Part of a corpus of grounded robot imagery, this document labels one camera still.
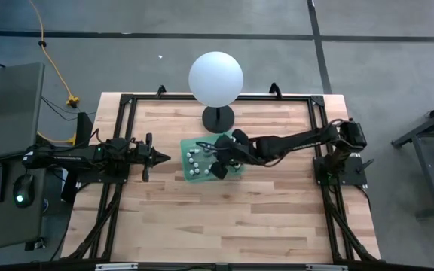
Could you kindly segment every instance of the wooden table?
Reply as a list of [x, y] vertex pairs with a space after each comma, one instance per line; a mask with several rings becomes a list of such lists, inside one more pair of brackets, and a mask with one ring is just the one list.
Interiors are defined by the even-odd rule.
[[[94, 124], [102, 139], [113, 136], [120, 95], [102, 93]], [[236, 101], [231, 106], [234, 128], [250, 137], [311, 128], [304, 102]], [[342, 95], [326, 95], [325, 106], [329, 120], [348, 118]], [[180, 140], [209, 134], [201, 123], [203, 110], [197, 101], [138, 101], [132, 136], [145, 139], [152, 132], [155, 148], [172, 159], [154, 167], [148, 183], [142, 182], [142, 167], [132, 166], [112, 261], [331, 263], [322, 194], [313, 177], [314, 149], [290, 153], [272, 169], [248, 166], [238, 180], [189, 184], [183, 178]], [[365, 196], [355, 187], [342, 190], [350, 228], [379, 257]], [[101, 191], [101, 184], [92, 184], [78, 193], [62, 256], [71, 254], [95, 224]], [[344, 255], [341, 231], [336, 233]]]

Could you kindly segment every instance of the gray floor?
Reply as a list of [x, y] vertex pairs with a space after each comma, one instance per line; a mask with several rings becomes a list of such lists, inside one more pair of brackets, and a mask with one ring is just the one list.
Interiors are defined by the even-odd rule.
[[[45, 27], [64, 31], [312, 34], [305, 0], [35, 0]], [[325, 35], [434, 36], [434, 0], [315, 0]], [[24, 0], [0, 0], [0, 29], [38, 30]], [[44, 62], [44, 96], [59, 105], [62, 84], [37, 46], [38, 38], [0, 38], [0, 62]], [[244, 91], [264, 93], [276, 81], [284, 93], [322, 93], [312, 41], [49, 38], [48, 51], [81, 110], [95, 111], [102, 91], [188, 91], [192, 62], [221, 50], [244, 71]], [[390, 263], [434, 267], [434, 218], [416, 221], [431, 196], [411, 146], [390, 142], [425, 121], [434, 108], [434, 43], [325, 42], [333, 93], [345, 95], [348, 111], [368, 139], [365, 158], [374, 226], [382, 258]], [[75, 124], [41, 107], [39, 130], [66, 139]], [[55, 209], [45, 226], [54, 236], [45, 251], [0, 250], [0, 263], [49, 259], [64, 230], [65, 212]]]

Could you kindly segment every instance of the green tray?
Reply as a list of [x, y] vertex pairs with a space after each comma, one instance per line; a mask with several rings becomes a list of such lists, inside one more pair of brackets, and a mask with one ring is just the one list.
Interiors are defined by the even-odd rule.
[[[231, 137], [232, 132], [226, 132], [225, 135]], [[209, 170], [209, 166], [212, 165], [214, 162], [217, 161], [215, 156], [212, 154], [212, 152], [206, 153], [203, 151], [202, 147], [197, 146], [195, 142], [209, 142], [211, 144], [214, 144], [215, 141], [221, 136], [222, 134], [216, 134], [216, 135], [208, 135], [203, 136], [196, 139], [183, 139], [180, 141], [180, 151], [182, 154], [182, 165], [184, 170], [184, 177], [185, 180], [191, 183], [200, 183], [204, 181], [216, 181], [218, 180], [217, 177], [214, 176], [214, 174], [209, 173], [208, 175], [205, 174], [205, 170]], [[190, 150], [199, 150], [198, 154], [191, 154], [191, 157], [194, 159], [193, 163], [189, 162], [189, 158], [187, 157], [187, 153], [190, 152]], [[195, 170], [194, 163], [198, 163], [200, 170], [199, 174], [190, 174], [190, 170]], [[225, 176], [226, 178], [235, 177], [242, 175], [244, 172], [244, 165], [241, 165], [239, 169], [235, 169], [232, 166], [228, 166], [227, 170], [228, 173]]]

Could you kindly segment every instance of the white sphere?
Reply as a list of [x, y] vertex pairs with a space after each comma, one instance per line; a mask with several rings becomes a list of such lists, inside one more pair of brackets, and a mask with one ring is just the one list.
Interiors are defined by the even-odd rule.
[[222, 52], [200, 56], [188, 74], [188, 85], [195, 98], [214, 108], [231, 104], [239, 96], [243, 84], [239, 63]]

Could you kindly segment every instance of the black mouse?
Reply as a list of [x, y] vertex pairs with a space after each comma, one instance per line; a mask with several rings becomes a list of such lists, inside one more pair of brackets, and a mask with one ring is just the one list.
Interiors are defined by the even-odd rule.
[[31, 174], [21, 175], [13, 186], [14, 203], [19, 208], [30, 206], [35, 200], [35, 177]]

